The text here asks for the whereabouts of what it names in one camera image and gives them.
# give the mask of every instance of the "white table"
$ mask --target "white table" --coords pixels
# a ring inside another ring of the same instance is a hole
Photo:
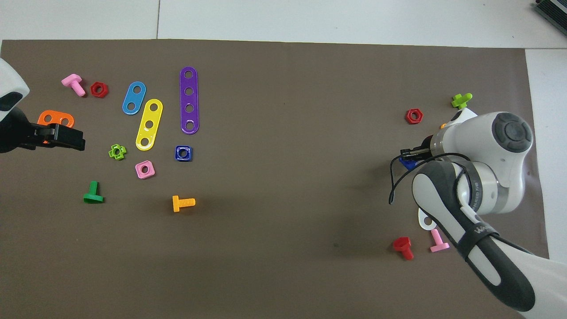
[[[567,36],[529,0],[0,0],[2,39],[214,39],[525,48],[549,256],[567,263]]]

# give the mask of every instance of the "blue square nut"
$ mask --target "blue square nut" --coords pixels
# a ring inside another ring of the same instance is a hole
[[[175,147],[175,159],[180,162],[190,162],[193,159],[191,146],[178,145]]]

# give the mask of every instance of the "plastic toy piece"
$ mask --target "plastic toy piece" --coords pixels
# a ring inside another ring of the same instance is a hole
[[[80,76],[73,73],[70,76],[62,79],[61,83],[66,87],[71,87],[77,95],[84,96],[87,93],[84,91],[83,87],[79,84],[79,82],[82,80],[83,79],[81,79]]]
[[[417,124],[421,122],[423,118],[424,114],[419,108],[410,108],[405,114],[405,120],[408,121],[409,124]]]
[[[429,218],[429,216],[427,216],[427,214],[421,210],[421,208],[417,209],[417,219],[420,222],[420,227],[425,229],[425,230],[433,230],[435,229],[435,227],[437,227],[437,223],[434,222],[431,218],[429,218],[429,220],[431,221],[431,224],[426,224],[425,223],[425,219]]]
[[[408,169],[408,171],[413,170],[414,167],[416,167],[417,165],[417,161],[414,161],[412,159],[401,159],[401,157],[398,159],[400,161],[400,163],[402,163],[404,165],[405,168]]]
[[[91,95],[103,98],[108,94],[108,86],[102,82],[95,82],[91,85]]]
[[[158,99],[146,102],[143,108],[142,121],[136,137],[136,147],[139,150],[149,150],[154,146],[155,135],[158,133],[159,119],[162,117],[163,104]]]
[[[154,176],[155,170],[154,165],[150,161],[143,161],[136,164],[136,173],[139,179],[146,179],[148,177]]]
[[[124,146],[120,146],[120,144],[114,144],[110,147],[108,155],[117,161],[122,161],[124,159],[124,154],[126,153],[126,148]]]
[[[88,187],[88,193],[83,195],[83,201],[87,204],[102,203],[104,197],[96,194],[96,189],[99,187],[99,182],[92,181]]]
[[[171,197],[174,201],[174,212],[179,213],[179,208],[195,206],[195,198],[179,199],[179,196]]]
[[[430,248],[432,253],[449,248],[449,244],[443,242],[441,236],[439,235],[439,231],[436,228],[431,230],[431,235],[433,236],[433,240],[435,241],[435,246]]]
[[[181,130],[195,134],[199,129],[199,90],[197,70],[187,66],[179,73],[179,101],[181,106]]]
[[[65,125],[66,127],[73,127],[73,125],[75,125],[75,119],[71,114],[53,111],[53,110],[45,110],[39,115],[39,119],[37,120],[37,123],[41,125],[57,123],[57,124]]]
[[[466,93],[465,95],[457,94],[453,97],[453,102],[451,102],[451,104],[453,105],[453,107],[458,107],[459,110],[462,110],[467,107],[467,102],[471,99],[471,93]]]
[[[142,82],[133,82],[128,87],[128,91],[126,92],[126,96],[124,97],[124,102],[122,102],[122,111],[127,115],[134,115],[140,111],[142,107],[142,102],[144,97],[146,96],[146,85]],[[133,105],[132,110],[129,110],[129,105]]]
[[[190,162],[193,159],[191,146],[178,145],[175,147],[175,159],[180,162]]]
[[[406,260],[413,259],[413,253],[410,249],[412,242],[409,241],[409,237],[400,237],[393,242],[393,248],[396,251],[400,251]]]

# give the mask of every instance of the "dark green bolt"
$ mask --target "dark green bolt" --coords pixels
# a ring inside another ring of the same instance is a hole
[[[83,195],[83,200],[88,204],[102,203],[104,197],[96,194],[96,189],[99,187],[99,182],[92,181],[88,187],[88,194]]]

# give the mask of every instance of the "orange toy part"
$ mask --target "orange toy part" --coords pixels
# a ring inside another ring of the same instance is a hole
[[[73,125],[75,125],[75,119],[71,114],[53,111],[53,110],[45,110],[39,115],[39,119],[37,120],[37,123],[41,125],[57,123],[71,128],[73,127]]]

